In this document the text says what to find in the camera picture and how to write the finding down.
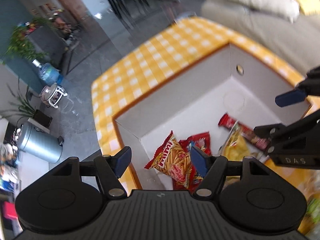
wooden door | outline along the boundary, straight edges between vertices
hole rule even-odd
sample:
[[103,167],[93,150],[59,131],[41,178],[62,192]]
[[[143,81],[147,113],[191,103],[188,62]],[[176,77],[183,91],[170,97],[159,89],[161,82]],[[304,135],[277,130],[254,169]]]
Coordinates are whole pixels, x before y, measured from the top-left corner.
[[87,16],[87,8],[81,0],[58,0],[73,17],[81,21]]

trash can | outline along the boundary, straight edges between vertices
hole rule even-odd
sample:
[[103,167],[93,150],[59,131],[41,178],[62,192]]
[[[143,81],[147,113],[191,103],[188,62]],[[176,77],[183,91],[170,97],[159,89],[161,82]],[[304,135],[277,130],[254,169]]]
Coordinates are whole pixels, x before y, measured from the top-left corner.
[[49,163],[56,163],[62,153],[62,142],[58,138],[26,122],[21,128],[17,146],[19,150],[30,153]]

table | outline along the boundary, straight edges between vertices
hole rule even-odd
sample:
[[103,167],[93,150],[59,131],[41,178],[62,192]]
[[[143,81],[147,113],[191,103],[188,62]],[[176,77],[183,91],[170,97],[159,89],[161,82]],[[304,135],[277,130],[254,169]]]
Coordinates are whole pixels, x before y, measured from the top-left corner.
[[[233,30],[200,17],[183,19],[146,41],[92,83],[93,116],[103,154],[115,155],[123,147],[114,128],[114,120],[120,113],[160,88],[167,79],[229,43],[264,62],[292,86],[304,79],[271,51]],[[148,67],[148,76],[136,74],[134,67]],[[308,100],[312,105],[308,114],[320,108],[319,98],[308,97]],[[273,162],[267,165],[297,188],[308,178],[305,170],[293,169],[289,174],[288,168],[274,167]],[[130,167],[120,182],[129,192],[140,187],[134,169]]]

red wrapper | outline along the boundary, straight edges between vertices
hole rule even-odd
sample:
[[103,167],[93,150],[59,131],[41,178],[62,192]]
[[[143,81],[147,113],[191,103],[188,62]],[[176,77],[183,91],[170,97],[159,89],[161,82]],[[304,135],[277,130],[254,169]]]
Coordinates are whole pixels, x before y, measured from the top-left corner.
[[[235,125],[236,119],[233,119],[228,114],[224,114],[223,117],[220,119],[218,126],[223,126],[231,130],[231,128]],[[255,135],[252,129],[245,126],[244,124],[238,122],[238,124],[241,126],[242,133],[241,135],[252,145],[257,147],[261,151],[265,151],[268,149],[268,146],[270,144],[270,141],[268,139],[263,139]]]
[[172,131],[156,150],[153,159],[145,166],[145,169],[151,168],[170,176],[189,189],[191,178],[193,178],[190,154],[183,150]]
[[[197,146],[202,151],[204,151],[207,155],[211,155],[210,150],[210,134],[209,132],[201,133],[192,135],[186,140],[180,140],[179,144],[183,148],[183,150],[190,154],[190,149],[192,146]],[[190,186],[188,190],[193,193],[194,190],[198,187],[199,183],[202,181],[202,177],[196,171],[196,168],[191,165],[191,172],[190,172]],[[172,180],[173,183],[173,190],[185,190],[186,188],[181,185],[180,183]]]

gray floor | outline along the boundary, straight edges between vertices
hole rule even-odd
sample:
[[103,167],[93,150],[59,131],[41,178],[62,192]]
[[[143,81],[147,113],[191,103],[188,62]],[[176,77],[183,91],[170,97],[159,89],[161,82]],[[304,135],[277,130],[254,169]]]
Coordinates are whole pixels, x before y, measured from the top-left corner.
[[61,135],[65,140],[58,163],[70,156],[83,160],[99,150],[92,116],[92,82],[137,46],[168,27],[180,13],[195,11],[200,15],[204,0],[148,2],[150,7],[129,3],[132,18],[120,21],[108,10],[102,14],[101,20],[91,18],[84,23],[80,44],[74,50],[70,71],[65,77],[65,87],[74,107],[69,112],[52,107],[45,110],[53,117],[51,133]]

